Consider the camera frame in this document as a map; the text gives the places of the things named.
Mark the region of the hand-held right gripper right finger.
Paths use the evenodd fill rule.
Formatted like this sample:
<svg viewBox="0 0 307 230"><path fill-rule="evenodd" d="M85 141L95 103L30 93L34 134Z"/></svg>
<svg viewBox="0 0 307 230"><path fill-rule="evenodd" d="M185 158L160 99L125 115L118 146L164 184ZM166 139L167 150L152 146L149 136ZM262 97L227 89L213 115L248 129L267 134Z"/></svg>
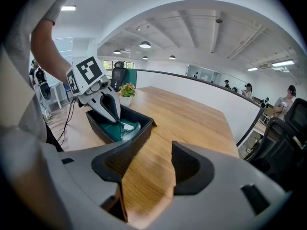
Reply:
<svg viewBox="0 0 307 230"><path fill-rule="evenodd" d="M256 217L290 194L248 162L174 141L174 217Z"/></svg>

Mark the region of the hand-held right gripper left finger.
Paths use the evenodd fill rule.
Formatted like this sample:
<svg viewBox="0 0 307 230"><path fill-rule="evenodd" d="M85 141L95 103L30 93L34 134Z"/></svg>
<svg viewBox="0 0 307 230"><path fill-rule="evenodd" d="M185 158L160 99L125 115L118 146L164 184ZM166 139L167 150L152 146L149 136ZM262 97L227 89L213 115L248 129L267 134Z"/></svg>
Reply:
<svg viewBox="0 0 307 230"><path fill-rule="evenodd" d="M127 222L122 178L132 159L132 142L60 152L68 173L85 194L114 217Z"/></svg>

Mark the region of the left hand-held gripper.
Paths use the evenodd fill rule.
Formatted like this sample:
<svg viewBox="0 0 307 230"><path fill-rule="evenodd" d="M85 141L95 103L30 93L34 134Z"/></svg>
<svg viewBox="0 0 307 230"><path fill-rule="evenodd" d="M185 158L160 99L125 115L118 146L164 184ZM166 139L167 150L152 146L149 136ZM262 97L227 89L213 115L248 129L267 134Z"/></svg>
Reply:
<svg viewBox="0 0 307 230"><path fill-rule="evenodd" d="M107 70L96 56L83 59L66 72L73 97L89 106L110 123L120 119L121 107L118 94L109 85ZM100 101L93 99L101 92Z"/></svg>

